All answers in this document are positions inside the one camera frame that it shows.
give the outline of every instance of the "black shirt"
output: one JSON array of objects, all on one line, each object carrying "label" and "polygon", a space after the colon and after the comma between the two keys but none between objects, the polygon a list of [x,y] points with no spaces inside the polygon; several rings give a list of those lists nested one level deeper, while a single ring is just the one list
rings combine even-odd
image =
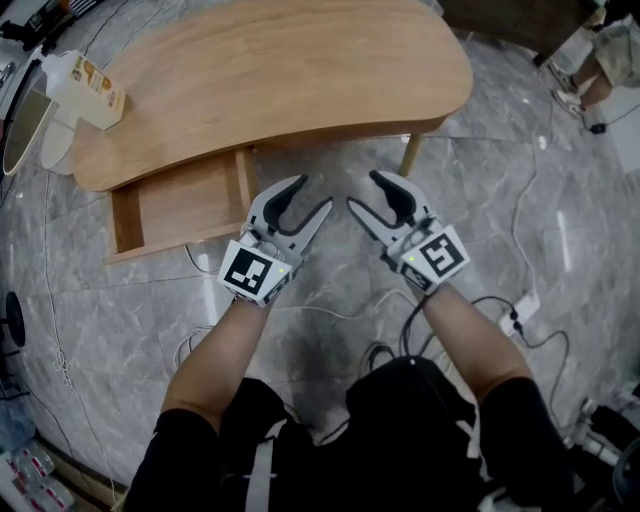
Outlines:
[{"label": "black shirt", "polygon": [[[350,407],[350,430],[329,447],[314,447],[302,426],[287,422],[275,446],[278,477],[269,509],[362,505],[361,510],[371,510],[393,503],[395,510],[475,510],[487,488],[478,475],[480,463],[467,463],[460,455],[466,445],[452,449],[453,438],[442,431],[425,428],[417,416],[403,419],[397,410],[387,414],[385,408],[380,406],[377,420],[366,420],[382,430],[367,431],[357,424],[351,429],[362,415]],[[429,425],[437,423],[435,407],[420,414]],[[545,511],[570,509],[568,457],[533,381],[512,379],[492,390],[480,407],[480,425],[489,473],[516,503]],[[457,432],[455,426],[447,428]],[[247,447],[245,467],[235,474],[225,468],[224,452],[202,417],[184,410],[163,413],[125,510],[243,510],[255,445]]]}]

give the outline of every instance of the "gray tile floor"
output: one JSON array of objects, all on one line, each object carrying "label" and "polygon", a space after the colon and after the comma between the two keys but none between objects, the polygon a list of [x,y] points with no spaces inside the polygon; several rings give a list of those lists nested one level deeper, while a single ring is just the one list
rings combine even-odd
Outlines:
[{"label": "gray tile floor", "polygon": [[[212,2],[105,2],[63,36],[59,50],[84,50],[119,9],[89,47],[89,57],[103,65],[130,41],[207,3]],[[585,394],[607,394],[638,370],[639,177],[622,172],[607,136],[592,136],[552,107],[553,80],[536,73],[528,52],[476,36],[461,42],[474,70],[473,94],[425,140],[410,179],[442,219],[455,225],[471,255],[472,264],[455,279],[460,290],[470,299],[498,294],[517,300],[531,288],[532,275],[514,243],[512,221],[537,169],[516,225],[542,301],[525,329],[531,341],[560,328],[571,337],[553,404],[566,424]],[[393,296],[375,314],[368,312],[385,292],[406,288],[378,260],[378,247],[344,205],[353,195],[382,208],[384,199],[367,173],[395,170],[404,147],[398,137],[257,155],[262,187],[293,174],[311,177],[287,222],[304,215],[308,199],[333,195],[337,200],[306,268],[278,300],[250,368],[316,434],[344,417],[344,391],[356,378],[368,343],[396,344],[411,309]],[[174,372],[177,344],[194,327],[214,323],[229,298],[180,248],[103,266],[109,251],[106,213],[102,194],[80,190],[72,178],[50,175],[37,165],[26,168],[0,215],[0,283],[2,292],[14,290],[22,302],[27,329],[17,361],[22,376],[54,411],[75,455],[128,484]],[[54,369],[45,234],[60,342],[108,470],[78,398]],[[191,249],[201,266],[215,269],[225,241]],[[362,316],[339,320],[300,309],[303,305]],[[482,307],[494,318],[501,311],[496,304]],[[419,319],[412,342],[417,345],[427,333]],[[438,350],[434,343],[429,354]],[[562,341],[523,351],[548,397]],[[48,413],[34,401],[29,404],[43,435],[66,450]]]}]

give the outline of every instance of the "black cable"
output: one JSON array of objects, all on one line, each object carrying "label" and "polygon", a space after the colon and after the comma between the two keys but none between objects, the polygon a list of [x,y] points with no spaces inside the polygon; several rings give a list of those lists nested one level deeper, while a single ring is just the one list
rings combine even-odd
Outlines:
[{"label": "black cable", "polygon": [[427,339],[425,340],[425,342],[422,344],[422,346],[420,347],[420,349],[418,350],[418,352],[416,352],[416,355],[419,357],[422,357],[422,355],[426,352],[427,347],[429,346],[429,343],[431,343],[431,340],[433,338],[436,337],[436,334],[434,332],[432,332],[431,334],[429,334],[429,336],[427,337]]},{"label": "black cable", "polygon": [[324,444],[327,439],[331,439],[334,435],[336,435],[340,430],[342,430],[345,425],[347,425],[347,423],[349,423],[349,420],[351,418],[347,418],[346,420],[344,420],[342,423],[340,423],[340,425],[338,425],[333,431],[329,432],[326,436],[323,436],[322,439],[320,439],[320,441],[318,441],[316,443],[316,446],[320,446],[322,444]]},{"label": "black cable", "polygon": [[207,274],[209,276],[215,276],[218,275],[220,273],[220,269],[218,270],[204,270],[202,268],[200,268],[195,260],[193,259],[193,256],[191,256],[191,251],[189,250],[189,248],[185,245],[184,249],[187,251],[187,256],[189,256],[189,259],[191,260],[191,264],[198,270],[198,272],[202,273],[202,274]]},{"label": "black cable", "polygon": [[400,331],[400,355],[402,355],[402,349],[404,348],[404,354],[410,356],[409,352],[409,340],[411,338],[411,324],[413,323],[416,315],[424,308],[424,305],[427,303],[428,295],[425,295],[420,299],[420,302],[413,308],[413,311],[409,315],[409,318],[404,322],[402,326],[402,330]]},{"label": "black cable", "polygon": [[91,48],[91,45],[96,41],[96,38],[98,37],[98,35],[100,34],[100,32],[102,32],[102,29],[107,25],[107,23],[109,23],[111,21],[111,19],[120,12],[120,9],[122,9],[125,5],[127,5],[129,3],[129,0],[124,0],[124,2],[122,2],[118,8],[113,11],[113,13],[111,13],[111,16],[109,16],[106,20],[104,20],[104,23],[102,25],[100,25],[100,28],[96,31],[96,33],[93,35],[93,39],[91,39],[91,41],[89,41],[89,44],[87,45],[87,47],[84,49],[84,54],[87,55],[87,52],[89,51],[89,48]]},{"label": "black cable", "polygon": [[480,302],[483,302],[485,300],[497,300],[498,302],[502,302],[503,304],[509,306],[513,311],[516,310],[512,302],[508,301],[507,299],[503,299],[502,297],[498,297],[497,295],[485,295],[484,297],[480,297],[474,300],[471,304],[475,306],[476,304],[479,304]]},{"label": "black cable", "polygon": [[372,349],[371,349],[371,353],[369,354],[369,371],[372,372],[373,371],[373,365],[376,361],[376,357],[378,357],[380,354],[387,354],[388,356],[391,356],[391,359],[395,359],[396,355],[393,353],[393,350],[391,349],[391,347],[389,345],[385,345],[384,343],[377,343]]},{"label": "black cable", "polygon": [[0,185],[0,208],[2,208],[2,206],[4,205],[4,202],[7,199],[7,196],[9,195],[9,191],[11,190],[11,186],[13,185],[13,182],[16,181],[15,176],[13,178],[11,178],[11,183],[9,183],[9,186],[7,187],[6,192],[4,192],[4,194],[2,193],[2,186]]},{"label": "black cable", "polygon": [[[411,324],[413,322],[413,319],[416,317],[416,315],[418,314],[418,311],[420,311],[423,307],[424,304],[426,303],[428,297],[423,297],[422,300],[420,301],[420,303],[414,308],[414,310],[411,312],[411,315],[409,315],[409,318],[407,318],[407,320],[405,321],[404,325],[402,326],[402,331],[400,332],[400,348],[404,348],[405,354],[406,355],[411,355],[409,352],[409,336],[411,335]],[[565,349],[564,349],[564,354],[562,356],[562,363],[560,365],[560,368],[558,370],[558,374],[556,375],[556,378],[553,382],[553,387],[551,388],[551,394],[549,395],[549,414],[552,416],[555,424],[556,424],[556,428],[558,430],[565,430],[569,427],[571,427],[572,425],[566,425],[566,426],[561,426],[560,425],[560,420],[558,418],[558,415],[556,414],[555,410],[553,409],[553,402],[555,400],[555,396],[556,396],[556,392],[558,391],[558,386],[560,385],[560,379],[562,378],[562,375],[564,374],[564,370],[566,368],[567,365],[567,361],[569,360],[569,353],[571,350],[571,340],[569,339],[569,335],[566,333],[566,331],[559,329],[553,333],[551,333],[549,336],[547,336],[544,340],[542,340],[539,343],[530,343],[529,340],[527,340],[526,336],[524,335],[523,332],[523,328],[522,328],[522,324],[520,324],[520,322],[518,322],[518,312],[516,311],[516,308],[513,304],[513,302],[504,299],[502,297],[498,297],[497,295],[485,295],[483,297],[479,297],[477,299],[475,299],[473,302],[471,302],[471,304],[473,304],[474,306],[486,301],[486,300],[495,300],[497,302],[501,302],[502,304],[508,306],[511,309],[511,313],[509,315],[509,317],[511,318],[511,320],[513,321],[513,328],[518,332],[518,334],[520,334],[520,337],[522,338],[523,343],[525,344],[525,346],[529,349],[529,350],[535,350],[538,348],[543,347],[544,345],[546,345],[547,343],[549,343],[553,338],[555,338],[556,336],[560,335],[564,338],[565,340]],[[435,337],[435,333],[431,333],[429,335],[429,337],[427,338],[427,340],[423,343],[422,347],[420,347],[420,349],[417,352],[417,356],[422,356],[424,354],[424,352],[427,350],[427,347],[429,346],[429,343],[431,342],[431,340]]]},{"label": "black cable", "polygon": [[553,387],[551,388],[551,394],[549,395],[549,413],[551,414],[551,416],[553,416],[553,419],[556,423],[556,427],[559,430],[564,430],[569,428],[571,425],[566,425],[566,426],[560,426],[560,420],[558,418],[558,415],[556,414],[556,412],[553,409],[553,402],[555,400],[556,397],[556,392],[558,391],[558,386],[560,384],[560,379],[562,378],[562,374],[564,373],[564,370],[567,366],[567,361],[569,360],[569,352],[571,351],[571,340],[569,339],[569,335],[566,333],[566,331],[562,330],[562,329],[558,329],[557,331],[551,333],[549,336],[547,336],[544,340],[542,340],[540,343],[536,343],[536,344],[531,344],[529,343],[529,341],[522,335],[520,334],[520,336],[522,337],[522,340],[524,341],[525,345],[527,346],[527,348],[531,349],[531,350],[535,350],[537,348],[540,348],[544,345],[546,345],[547,343],[549,343],[553,338],[555,338],[556,336],[562,336],[564,338],[565,341],[565,345],[564,345],[564,354],[562,355],[562,363],[560,364],[560,369],[558,370],[558,374],[556,375],[556,378],[553,382]]}]

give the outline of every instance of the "person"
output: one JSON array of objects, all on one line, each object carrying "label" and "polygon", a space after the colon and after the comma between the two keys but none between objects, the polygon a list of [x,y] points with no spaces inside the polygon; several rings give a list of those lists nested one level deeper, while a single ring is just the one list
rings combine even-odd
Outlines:
[{"label": "person", "polygon": [[269,311],[234,301],[180,366],[125,510],[472,511],[499,487],[521,506],[570,509],[568,454],[530,369],[452,285],[423,313],[477,400],[489,484],[474,406],[421,357],[357,381],[346,430],[314,446],[273,390],[244,377]]},{"label": "person", "polygon": [[[579,117],[606,100],[615,87],[640,87],[639,11],[638,7],[630,7],[630,25],[602,30],[593,40],[594,49],[575,74],[568,75],[551,64],[551,71],[562,86],[562,90],[553,91],[553,97],[565,111]],[[593,80],[591,85],[578,95],[589,80]]]}]

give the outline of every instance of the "floor tile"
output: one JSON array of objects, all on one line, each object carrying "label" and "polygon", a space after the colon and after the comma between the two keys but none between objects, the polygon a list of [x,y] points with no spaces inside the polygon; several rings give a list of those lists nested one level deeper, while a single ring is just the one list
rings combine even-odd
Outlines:
[{"label": "floor tile", "polygon": [[[233,296],[215,276],[159,281],[149,284],[153,317],[162,355],[169,374],[175,371],[174,354],[193,328],[215,325],[231,304]],[[199,333],[193,346],[202,339]]]},{"label": "floor tile", "polygon": [[166,379],[149,285],[54,297],[60,343],[73,367]]}]

